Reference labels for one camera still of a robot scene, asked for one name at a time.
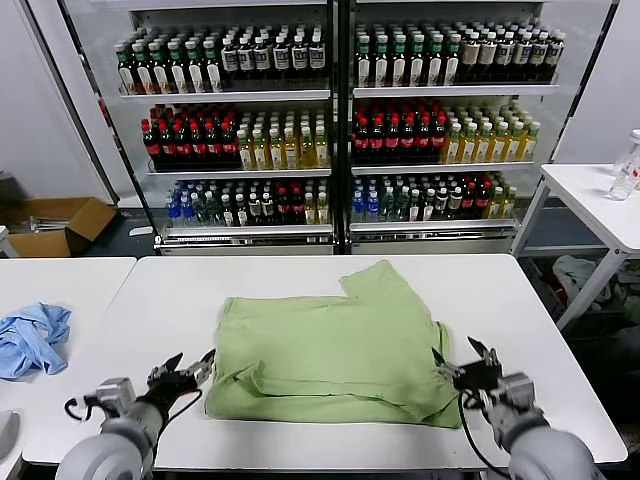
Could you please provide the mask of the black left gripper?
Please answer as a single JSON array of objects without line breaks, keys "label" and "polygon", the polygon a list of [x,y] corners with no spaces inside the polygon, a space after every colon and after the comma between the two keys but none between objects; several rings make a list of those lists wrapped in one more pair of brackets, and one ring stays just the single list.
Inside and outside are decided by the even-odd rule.
[{"label": "black left gripper", "polygon": [[143,402],[156,408],[171,408],[182,395],[198,389],[197,383],[206,382],[213,372],[216,349],[211,349],[186,371],[176,371],[183,354],[178,353],[159,366],[147,377],[148,390],[141,396]]}]

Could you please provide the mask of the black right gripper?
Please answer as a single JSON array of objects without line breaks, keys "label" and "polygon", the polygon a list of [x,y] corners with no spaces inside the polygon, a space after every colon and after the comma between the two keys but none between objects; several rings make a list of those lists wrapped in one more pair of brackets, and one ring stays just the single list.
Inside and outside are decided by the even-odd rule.
[{"label": "black right gripper", "polygon": [[503,372],[495,349],[488,348],[480,340],[472,337],[468,337],[468,341],[482,360],[457,367],[446,361],[442,354],[433,348],[437,371],[452,381],[459,391],[479,392],[496,389]]}]

